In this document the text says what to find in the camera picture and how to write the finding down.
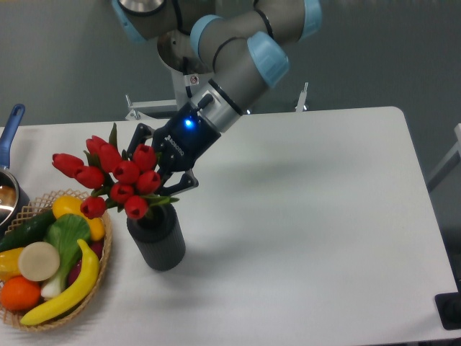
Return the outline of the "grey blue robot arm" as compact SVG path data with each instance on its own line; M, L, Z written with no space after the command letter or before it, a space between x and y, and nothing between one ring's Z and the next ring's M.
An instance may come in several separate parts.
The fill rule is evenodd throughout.
M255 1L252 10L229 19L215 13L214 1L113 1L112 8L135 42L184 34L212 72L163 127L137 128L133 135L132 145L152 140L163 181L181 174L177 184L160 185L161 196L197 186L196 160L287 73L283 45L312 35L322 23L318 1Z

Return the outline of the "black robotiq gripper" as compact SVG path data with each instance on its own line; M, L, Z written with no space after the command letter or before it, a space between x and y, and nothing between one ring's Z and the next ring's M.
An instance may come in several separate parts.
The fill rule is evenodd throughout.
M133 154L139 144L153 139L152 147L160 155L158 173L170 175L184 172L176 184L160 187L157 195L172 197L199 186L191 169L220 137L219 131L203 118L202 110L202 106L189 102L161 128L154 130L146 124L137 124L127 153Z

